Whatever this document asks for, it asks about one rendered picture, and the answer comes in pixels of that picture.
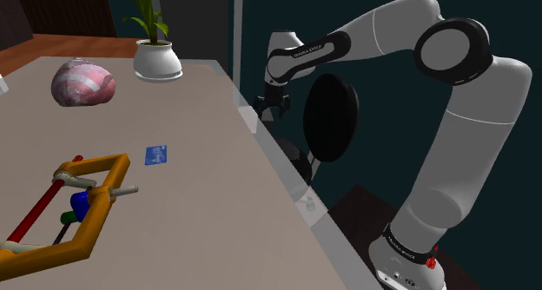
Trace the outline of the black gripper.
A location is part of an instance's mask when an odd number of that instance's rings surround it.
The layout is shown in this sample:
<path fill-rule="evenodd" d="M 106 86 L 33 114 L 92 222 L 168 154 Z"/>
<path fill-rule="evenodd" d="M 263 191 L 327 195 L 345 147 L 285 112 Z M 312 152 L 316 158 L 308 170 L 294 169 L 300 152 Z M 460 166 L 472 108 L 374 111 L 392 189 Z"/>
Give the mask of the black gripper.
<path fill-rule="evenodd" d="M 262 115 L 262 112 L 268 108 L 266 100 L 279 100 L 280 112 L 286 112 L 290 108 L 290 96 L 285 85 L 265 83 L 264 96 L 254 97 L 253 108 L 257 115 Z"/>

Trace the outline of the dark robot stand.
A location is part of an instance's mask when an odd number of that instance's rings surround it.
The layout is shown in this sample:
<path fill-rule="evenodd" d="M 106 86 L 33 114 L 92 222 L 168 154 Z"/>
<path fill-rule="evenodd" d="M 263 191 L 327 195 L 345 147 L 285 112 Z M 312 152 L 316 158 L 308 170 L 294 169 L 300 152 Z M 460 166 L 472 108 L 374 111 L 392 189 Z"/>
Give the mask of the dark robot stand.
<path fill-rule="evenodd" d="M 376 271 L 369 258 L 369 245 L 381 235 L 397 211 L 358 185 L 328 211 L 373 276 Z M 439 248 L 437 260 L 445 271 L 447 290 L 485 290 L 445 250 Z"/>

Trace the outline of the dark wooden door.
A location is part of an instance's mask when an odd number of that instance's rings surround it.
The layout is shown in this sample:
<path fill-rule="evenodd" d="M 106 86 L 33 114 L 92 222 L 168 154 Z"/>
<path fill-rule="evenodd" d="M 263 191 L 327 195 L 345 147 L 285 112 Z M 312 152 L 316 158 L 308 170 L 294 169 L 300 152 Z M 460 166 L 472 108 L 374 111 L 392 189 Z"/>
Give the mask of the dark wooden door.
<path fill-rule="evenodd" d="M 114 37 L 108 0 L 19 0 L 35 34 Z"/>

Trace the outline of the blue card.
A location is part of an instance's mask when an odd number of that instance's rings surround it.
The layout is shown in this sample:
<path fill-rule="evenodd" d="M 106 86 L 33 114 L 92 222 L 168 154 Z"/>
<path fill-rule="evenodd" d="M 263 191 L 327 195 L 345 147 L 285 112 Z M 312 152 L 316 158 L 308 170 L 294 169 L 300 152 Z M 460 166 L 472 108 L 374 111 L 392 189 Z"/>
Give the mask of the blue card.
<path fill-rule="evenodd" d="M 167 146 L 147 147 L 145 150 L 144 164 L 146 166 L 166 163 L 168 160 Z"/>

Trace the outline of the white pot with green plant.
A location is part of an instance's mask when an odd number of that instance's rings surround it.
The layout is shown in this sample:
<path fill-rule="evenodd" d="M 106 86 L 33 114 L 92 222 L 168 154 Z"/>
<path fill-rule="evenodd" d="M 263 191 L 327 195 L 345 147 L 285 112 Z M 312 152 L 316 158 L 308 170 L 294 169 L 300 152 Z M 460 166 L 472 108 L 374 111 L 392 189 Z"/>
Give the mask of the white pot with green plant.
<path fill-rule="evenodd" d="M 158 31 L 169 35 L 169 27 L 160 22 L 161 12 L 154 11 L 153 0 L 134 0 L 141 16 L 130 19 L 138 22 L 148 39 L 136 42 L 133 68 L 135 76 L 146 82 L 171 82 L 182 76 L 182 64 L 173 51 L 172 42 L 158 39 Z"/>

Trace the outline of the orange frame toy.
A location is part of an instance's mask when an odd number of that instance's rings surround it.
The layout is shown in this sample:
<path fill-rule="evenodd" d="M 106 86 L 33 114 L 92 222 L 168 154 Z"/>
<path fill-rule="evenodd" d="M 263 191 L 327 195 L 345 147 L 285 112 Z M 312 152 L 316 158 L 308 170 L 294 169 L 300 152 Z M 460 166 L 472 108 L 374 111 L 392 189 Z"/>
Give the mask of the orange frame toy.
<path fill-rule="evenodd" d="M 138 187 L 122 187 L 129 165 L 125 153 L 93 159 L 78 155 L 61 164 L 50 188 L 0 245 L 0 281 L 88 259 L 116 198 L 138 191 Z M 23 244 L 21 239 L 65 186 L 83 188 L 88 193 L 89 211 L 73 239 L 48 246 Z"/>

